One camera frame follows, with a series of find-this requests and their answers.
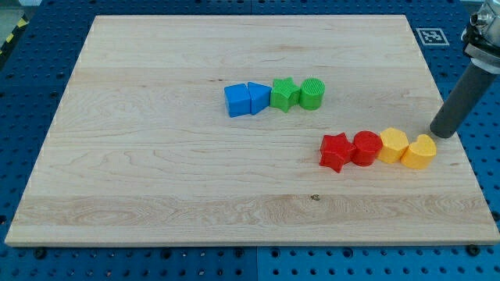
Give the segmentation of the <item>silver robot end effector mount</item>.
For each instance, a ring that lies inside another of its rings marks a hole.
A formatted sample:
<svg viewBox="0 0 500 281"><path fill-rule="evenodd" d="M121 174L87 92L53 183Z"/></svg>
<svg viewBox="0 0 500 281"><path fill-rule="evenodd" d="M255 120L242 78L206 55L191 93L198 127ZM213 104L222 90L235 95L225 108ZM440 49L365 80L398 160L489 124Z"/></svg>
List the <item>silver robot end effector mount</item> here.
<svg viewBox="0 0 500 281"><path fill-rule="evenodd" d="M499 74L499 0L485 0L470 16L462 41L464 54L475 66Z"/></svg>

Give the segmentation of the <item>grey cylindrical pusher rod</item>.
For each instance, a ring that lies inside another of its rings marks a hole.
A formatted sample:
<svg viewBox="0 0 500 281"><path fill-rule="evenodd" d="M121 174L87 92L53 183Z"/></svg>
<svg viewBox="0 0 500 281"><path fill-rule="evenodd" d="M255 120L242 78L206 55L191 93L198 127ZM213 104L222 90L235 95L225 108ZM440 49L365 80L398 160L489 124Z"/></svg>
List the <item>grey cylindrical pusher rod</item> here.
<svg viewBox="0 0 500 281"><path fill-rule="evenodd" d="M430 123L430 131L450 138L498 76L498 67L471 62Z"/></svg>

